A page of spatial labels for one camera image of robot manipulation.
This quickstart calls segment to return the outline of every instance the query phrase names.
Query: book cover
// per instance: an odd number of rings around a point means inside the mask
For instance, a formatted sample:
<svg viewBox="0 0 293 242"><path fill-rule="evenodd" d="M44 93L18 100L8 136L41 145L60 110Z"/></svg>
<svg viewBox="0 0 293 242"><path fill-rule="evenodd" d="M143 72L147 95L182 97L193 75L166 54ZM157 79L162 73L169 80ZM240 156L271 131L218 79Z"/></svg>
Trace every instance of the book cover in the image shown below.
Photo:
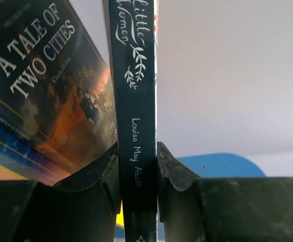
<svg viewBox="0 0 293 242"><path fill-rule="evenodd" d="M26 179L38 180L50 186L70 175L1 126L0 166Z"/></svg>
<svg viewBox="0 0 293 242"><path fill-rule="evenodd" d="M125 238L157 237L157 3L109 0Z"/></svg>
<svg viewBox="0 0 293 242"><path fill-rule="evenodd" d="M110 70L68 1L0 1L0 117L70 173L116 141Z"/></svg>

